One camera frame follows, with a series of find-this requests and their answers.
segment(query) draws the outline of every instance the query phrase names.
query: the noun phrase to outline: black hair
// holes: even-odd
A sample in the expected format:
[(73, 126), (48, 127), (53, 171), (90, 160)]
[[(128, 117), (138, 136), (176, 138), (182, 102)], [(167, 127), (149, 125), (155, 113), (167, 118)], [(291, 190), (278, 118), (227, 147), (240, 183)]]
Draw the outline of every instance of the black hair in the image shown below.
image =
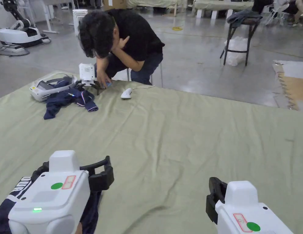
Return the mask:
[(88, 13), (78, 26), (81, 47), (87, 57), (107, 57), (113, 45), (114, 19), (104, 11)]

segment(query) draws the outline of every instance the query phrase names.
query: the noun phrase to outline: red label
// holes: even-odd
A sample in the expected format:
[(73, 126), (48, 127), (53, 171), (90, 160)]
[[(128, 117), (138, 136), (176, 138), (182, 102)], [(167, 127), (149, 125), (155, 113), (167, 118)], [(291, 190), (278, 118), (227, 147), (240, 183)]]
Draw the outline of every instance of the red label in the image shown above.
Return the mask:
[(238, 222), (238, 225), (240, 226), (243, 232), (253, 232), (247, 227), (247, 221), (243, 214), (233, 214), (233, 216), (235, 217), (236, 221)]
[(70, 188), (72, 188), (73, 182), (75, 181), (75, 177), (76, 176), (68, 176), (61, 189), (69, 190)]

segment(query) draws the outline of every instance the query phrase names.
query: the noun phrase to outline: white vr headset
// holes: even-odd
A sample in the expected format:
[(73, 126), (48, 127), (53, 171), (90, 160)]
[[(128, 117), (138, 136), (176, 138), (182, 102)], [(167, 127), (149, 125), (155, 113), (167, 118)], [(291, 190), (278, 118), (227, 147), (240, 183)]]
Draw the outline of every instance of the white vr headset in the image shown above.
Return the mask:
[[(71, 87), (75, 86), (75, 82), (78, 80), (75, 76), (69, 76), (67, 74), (64, 74), (63, 78), (56, 78), (51, 79), (52, 76), (55, 74), (51, 74), (50, 76), (46, 78), (39, 79), (36, 82), (33, 82), (30, 91), (31, 95), (34, 97), (36, 101), (42, 102), (47, 99), (48, 96), (54, 93), (58, 93), (61, 91), (64, 91), (66, 89), (69, 89)], [(60, 82), (68, 81), (69, 85), (55, 88), (53, 85), (59, 84)]]

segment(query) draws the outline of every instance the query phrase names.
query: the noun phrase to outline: hand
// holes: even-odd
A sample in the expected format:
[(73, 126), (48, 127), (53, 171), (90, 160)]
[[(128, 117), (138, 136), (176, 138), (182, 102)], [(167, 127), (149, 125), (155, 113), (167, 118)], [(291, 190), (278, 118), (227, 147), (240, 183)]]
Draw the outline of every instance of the hand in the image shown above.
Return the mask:
[(130, 36), (127, 36), (125, 39), (120, 38), (119, 44), (117, 45), (117, 47), (119, 49), (123, 49), (125, 47), (125, 44), (128, 42), (129, 39), (130, 39)]
[(82, 234), (82, 224), (81, 223), (78, 224), (75, 234)]
[(100, 83), (101, 86), (104, 86), (105, 88), (107, 88), (106, 82), (108, 82), (108, 83), (112, 82), (111, 79), (109, 79), (106, 72), (103, 70), (97, 71), (97, 81)]

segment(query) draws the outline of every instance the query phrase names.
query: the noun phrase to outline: black stool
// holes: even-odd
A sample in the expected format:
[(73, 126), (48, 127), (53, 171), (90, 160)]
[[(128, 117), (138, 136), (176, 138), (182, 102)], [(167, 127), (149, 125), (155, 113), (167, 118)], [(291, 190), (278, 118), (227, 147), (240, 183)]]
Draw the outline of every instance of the black stool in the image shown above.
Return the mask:
[(232, 38), (232, 36), (234, 35), (237, 27), (233, 27), (233, 24), (229, 25), (229, 33), (227, 35), (227, 42), (226, 42), (226, 47), (224, 48), (224, 50), (222, 51), (222, 54), (220, 56), (220, 58), (222, 58), (224, 52), (225, 52), (225, 56), (224, 56), (224, 63), (223, 65), (225, 65), (226, 62), (226, 56), (227, 56), (227, 52), (234, 52), (234, 53), (246, 53), (246, 62), (245, 62), (245, 66), (247, 66), (248, 63), (248, 55), (249, 55), (249, 47), (250, 47), (250, 41), (251, 38), (255, 32), (255, 30), (257, 29), (258, 25), (259, 25), (260, 21), (258, 19), (253, 19), (253, 18), (247, 18), (245, 19), (241, 24), (243, 25), (249, 25), (249, 34), (248, 34), (248, 43), (247, 43), (247, 50), (246, 51), (236, 51), (236, 50), (229, 50), (229, 40)]

